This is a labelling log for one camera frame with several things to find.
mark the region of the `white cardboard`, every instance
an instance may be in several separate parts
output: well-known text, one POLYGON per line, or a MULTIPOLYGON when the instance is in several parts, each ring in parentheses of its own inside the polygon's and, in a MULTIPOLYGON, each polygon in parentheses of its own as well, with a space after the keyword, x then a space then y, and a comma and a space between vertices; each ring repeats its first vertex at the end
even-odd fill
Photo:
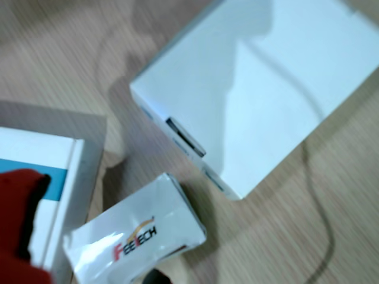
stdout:
POLYGON ((31 263, 56 284, 71 278, 62 235, 84 223, 94 188, 99 155, 88 149, 83 140, 0 127, 0 159, 68 170, 60 200, 38 203, 29 244, 31 263))
POLYGON ((241 199, 378 67, 379 32, 337 0, 216 2, 130 88, 174 143, 241 199), (167 126, 170 117, 203 158, 167 126))

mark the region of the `feetech logo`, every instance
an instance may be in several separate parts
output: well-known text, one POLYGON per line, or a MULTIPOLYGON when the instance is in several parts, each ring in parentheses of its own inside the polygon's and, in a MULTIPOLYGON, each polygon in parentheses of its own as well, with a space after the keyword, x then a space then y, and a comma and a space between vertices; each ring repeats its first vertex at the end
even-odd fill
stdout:
POLYGON ((145 242, 149 241, 154 235, 156 235, 156 228, 154 225, 148 230, 146 230, 144 233, 138 235, 139 231, 142 228, 153 222, 154 217, 141 223, 126 240, 126 244, 124 246, 122 243, 120 243, 113 248, 113 259, 115 262, 120 259, 121 253, 124 253, 124 256, 128 255, 133 250, 135 250, 139 246, 142 246, 145 242))

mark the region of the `blue label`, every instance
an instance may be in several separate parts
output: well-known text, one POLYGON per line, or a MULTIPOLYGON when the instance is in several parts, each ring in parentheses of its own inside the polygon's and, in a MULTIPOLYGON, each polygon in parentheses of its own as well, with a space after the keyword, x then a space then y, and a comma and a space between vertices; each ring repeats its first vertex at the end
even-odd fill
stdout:
POLYGON ((67 175, 67 170, 56 167, 40 166, 39 164, 29 164, 0 159, 0 173, 12 170, 31 169, 42 175, 49 175, 52 179, 43 199, 59 201, 63 191, 63 185, 67 175))

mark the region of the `packaging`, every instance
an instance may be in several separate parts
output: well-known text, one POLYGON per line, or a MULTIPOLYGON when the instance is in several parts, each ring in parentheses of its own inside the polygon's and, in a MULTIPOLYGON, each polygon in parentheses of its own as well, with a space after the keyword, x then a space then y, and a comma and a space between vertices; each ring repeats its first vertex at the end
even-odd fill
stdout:
POLYGON ((129 284, 206 232, 176 179, 164 173, 64 237, 80 284, 129 284))
POLYGON ((70 282, 62 237, 85 222, 100 153, 84 140, 0 127, 0 172, 33 169, 52 178, 28 249, 31 264, 49 271, 55 284, 70 282))
POLYGON ((236 200, 378 67, 378 50, 378 28, 341 1, 213 1, 130 89, 236 200))

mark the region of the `white box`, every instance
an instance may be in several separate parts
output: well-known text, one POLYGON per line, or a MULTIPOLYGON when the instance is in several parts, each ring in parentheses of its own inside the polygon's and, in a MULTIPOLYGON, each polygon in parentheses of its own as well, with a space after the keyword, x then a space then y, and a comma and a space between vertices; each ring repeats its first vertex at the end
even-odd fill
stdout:
POLYGON ((84 140, 0 127, 0 172, 33 169, 52 178, 38 203, 29 251, 32 265, 57 284, 70 281, 62 235, 85 222, 98 170, 93 149, 84 140))
POLYGON ((216 1, 130 89, 242 199, 378 67, 378 51, 377 27, 336 0, 216 1))
POLYGON ((129 284, 206 238, 179 183, 164 173, 66 235, 63 247, 79 283, 129 284))

